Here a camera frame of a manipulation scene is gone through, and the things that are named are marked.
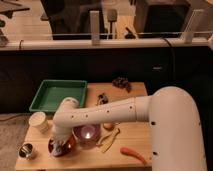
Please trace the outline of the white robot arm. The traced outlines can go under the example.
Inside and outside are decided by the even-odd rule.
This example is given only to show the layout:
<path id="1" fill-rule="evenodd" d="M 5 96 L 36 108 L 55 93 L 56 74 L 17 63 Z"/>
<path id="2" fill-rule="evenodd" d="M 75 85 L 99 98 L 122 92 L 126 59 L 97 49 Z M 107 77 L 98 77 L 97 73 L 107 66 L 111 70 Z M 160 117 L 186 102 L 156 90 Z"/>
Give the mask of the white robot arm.
<path id="1" fill-rule="evenodd" d="M 150 124 L 152 171 L 208 171 L 196 103 L 188 92 L 174 86 L 151 96 L 59 109 L 53 117 L 53 137 L 65 141 L 76 126 L 135 121 Z"/>

